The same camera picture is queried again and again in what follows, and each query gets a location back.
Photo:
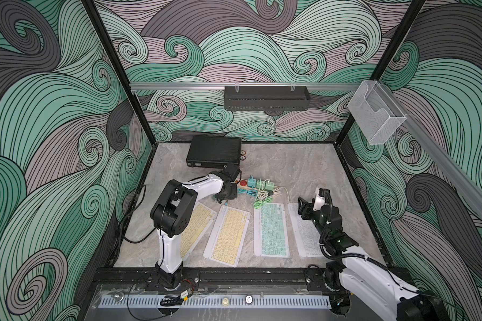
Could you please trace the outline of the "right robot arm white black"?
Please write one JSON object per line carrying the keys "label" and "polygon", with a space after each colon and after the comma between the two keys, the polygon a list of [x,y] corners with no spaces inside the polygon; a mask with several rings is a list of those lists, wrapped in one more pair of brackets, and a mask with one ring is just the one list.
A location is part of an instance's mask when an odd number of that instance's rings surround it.
{"label": "right robot arm white black", "polygon": [[334,295],[332,312],[345,314],[354,294],[383,320],[448,320],[447,305],[433,294],[402,280],[385,264],[371,258],[343,229],[343,218],[329,190],[315,199],[297,199],[298,216],[312,222],[318,247],[328,262],[323,278]]}

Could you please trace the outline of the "yellow wireless keyboard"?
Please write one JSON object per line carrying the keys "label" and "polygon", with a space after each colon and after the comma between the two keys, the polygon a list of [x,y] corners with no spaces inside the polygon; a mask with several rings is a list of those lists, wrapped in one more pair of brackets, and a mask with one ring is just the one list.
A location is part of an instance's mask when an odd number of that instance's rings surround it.
{"label": "yellow wireless keyboard", "polygon": [[190,222],[181,234],[181,257],[183,261],[186,261],[204,234],[213,225],[217,215],[216,211],[202,203],[195,205]]}
{"label": "yellow wireless keyboard", "polygon": [[236,268],[251,213],[223,205],[204,250],[204,258]]}

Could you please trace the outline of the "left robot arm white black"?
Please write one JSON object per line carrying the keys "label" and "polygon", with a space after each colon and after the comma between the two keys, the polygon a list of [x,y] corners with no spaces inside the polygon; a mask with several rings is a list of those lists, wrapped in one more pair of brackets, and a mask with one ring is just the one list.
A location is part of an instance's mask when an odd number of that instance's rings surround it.
{"label": "left robot arm white black", "polygon": [[238,165],[227,164],[219,171],[190,181],[168,181],[150,213],[159,237],[159,259],[155,267],[160,285],[176,288],[181,282],[181,234],[191,221],[197,201],[209,196],[218,203],[237,198],[236,179],[240,175]]}

